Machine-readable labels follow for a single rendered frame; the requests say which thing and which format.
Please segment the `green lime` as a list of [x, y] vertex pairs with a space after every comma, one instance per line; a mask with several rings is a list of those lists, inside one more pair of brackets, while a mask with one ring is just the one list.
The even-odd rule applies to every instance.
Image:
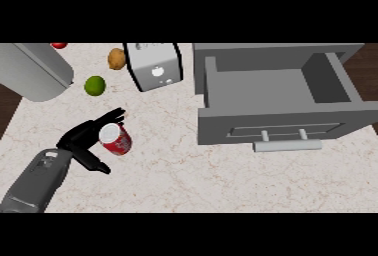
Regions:
[[101, 76], [92, 76], [84, 84], [84, 90], [90, 96], [99, 96], [105, 92], [107, 83]]

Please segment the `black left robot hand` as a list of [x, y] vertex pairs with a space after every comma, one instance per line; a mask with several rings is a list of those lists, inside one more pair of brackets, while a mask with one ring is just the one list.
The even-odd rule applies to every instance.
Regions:
[[99, 132], [109, 123], [121, 124], [126, 110], [117, 108], [96, 120], [77, 125], [61, 137], [56, 147], [73, 152], [73, 157], [89, 171], [111, 173], [111, 168], [90, 152], [92, 146], [99, 142]]

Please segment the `grey drawer cabinet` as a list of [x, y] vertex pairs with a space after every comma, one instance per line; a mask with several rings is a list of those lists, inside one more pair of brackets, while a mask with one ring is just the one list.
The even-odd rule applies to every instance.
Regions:
[[197, 43], [197, 88], [211, 108], [359, 99], [343, 64], [359, 43]]

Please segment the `silver toaster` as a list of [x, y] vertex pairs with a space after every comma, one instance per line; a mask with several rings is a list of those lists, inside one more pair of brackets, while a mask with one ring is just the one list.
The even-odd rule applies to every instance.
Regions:
[[176, 43], [124, 43], [127, 70], [146, 92], [183, 80], [182, 54]]

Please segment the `brown potato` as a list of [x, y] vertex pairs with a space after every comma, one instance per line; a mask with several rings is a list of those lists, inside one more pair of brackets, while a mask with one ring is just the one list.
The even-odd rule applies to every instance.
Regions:
[[114, 48], [109, 52], [108, 65], [112, 70], [121, 70], [126, 66], [126, 54], [120, 48]]

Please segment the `red can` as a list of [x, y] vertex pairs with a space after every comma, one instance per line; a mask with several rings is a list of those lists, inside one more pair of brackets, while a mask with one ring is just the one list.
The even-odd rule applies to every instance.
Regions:
[[132, 149], [132, 138], [120, 124], [107, 124], [99, 131], [99, 142], [108, 151], [121, 156]]

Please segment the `grey rounded appliance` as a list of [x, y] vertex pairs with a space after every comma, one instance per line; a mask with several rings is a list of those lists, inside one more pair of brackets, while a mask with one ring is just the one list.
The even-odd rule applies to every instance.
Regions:
[[43, 102], [70, 88], [74, 70], [49, 43], [0, 43], [0, 84]]

